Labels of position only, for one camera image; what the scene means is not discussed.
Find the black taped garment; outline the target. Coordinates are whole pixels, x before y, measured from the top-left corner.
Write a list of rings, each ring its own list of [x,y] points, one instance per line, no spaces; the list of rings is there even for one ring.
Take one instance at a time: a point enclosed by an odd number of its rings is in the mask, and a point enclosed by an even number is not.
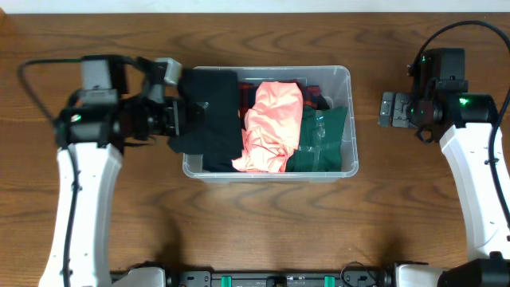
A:
[[[239,116],[237,74],[232,70],[185,69],[178,92],[201,109],[198,121],[181,136],[167,141],[176,153],[201,155],[210,172],[235,172],[232,161],[244,148]]]

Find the dark green taped garment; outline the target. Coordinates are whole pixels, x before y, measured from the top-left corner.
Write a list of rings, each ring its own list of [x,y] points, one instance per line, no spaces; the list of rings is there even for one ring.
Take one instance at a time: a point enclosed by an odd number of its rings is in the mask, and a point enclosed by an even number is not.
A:
[[[304,106],[298,148],[286,163],[286,172],[341,171],[344,123],[348,109],[317,110]]]

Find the red plaid garment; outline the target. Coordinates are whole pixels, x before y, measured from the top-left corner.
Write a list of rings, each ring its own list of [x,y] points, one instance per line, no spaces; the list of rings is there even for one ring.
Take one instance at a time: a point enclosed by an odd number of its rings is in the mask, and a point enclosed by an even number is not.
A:
[[[309,85],[303,86],[302,84],[296,82],[298,88],[301,90],[304,100],[304,105],[314,108],[314,100],[313,97],[317,95],[322,96],[322,90],[318,85]],[[247,111],[252,108],[255,104],[256,92],[259,88],[259,85],[250,84],[241,82],[239,86],[240,91],[240,108],[239,114],[240,118],[243,120]]]

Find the pink garment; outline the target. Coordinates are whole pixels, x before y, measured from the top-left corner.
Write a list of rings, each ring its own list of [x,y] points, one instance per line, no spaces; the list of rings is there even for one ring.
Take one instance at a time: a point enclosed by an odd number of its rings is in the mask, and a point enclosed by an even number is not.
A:
[[[300,143],[303,94],[295,82],[261,83],[244,116],[241,157],[232,161],[242,172],[284,172]]]

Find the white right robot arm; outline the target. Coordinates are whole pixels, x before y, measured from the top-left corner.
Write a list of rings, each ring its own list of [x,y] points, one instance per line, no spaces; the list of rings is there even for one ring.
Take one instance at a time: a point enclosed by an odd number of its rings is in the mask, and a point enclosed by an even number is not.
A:
[[[411,92],[385,92],[379,125],[414,128],[438,143],[452,171],[465,222],[468,261],[452,269],[398,263],[395,286],[507,286],[509,174],[498,111],[487,93],[470,93],[465,51],[427,49],[409,65]]]

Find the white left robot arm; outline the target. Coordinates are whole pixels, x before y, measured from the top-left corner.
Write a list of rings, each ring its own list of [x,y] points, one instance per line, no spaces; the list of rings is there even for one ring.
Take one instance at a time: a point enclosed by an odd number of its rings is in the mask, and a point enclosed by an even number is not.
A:
[[[126,147],[179,134],[181,104],[166,96],[182,65],[118,55],[80,60],[82,86],[54,120],[60,189],[41,286],[164,286],[160,268],[113,281],[108,260],[112,199]]]

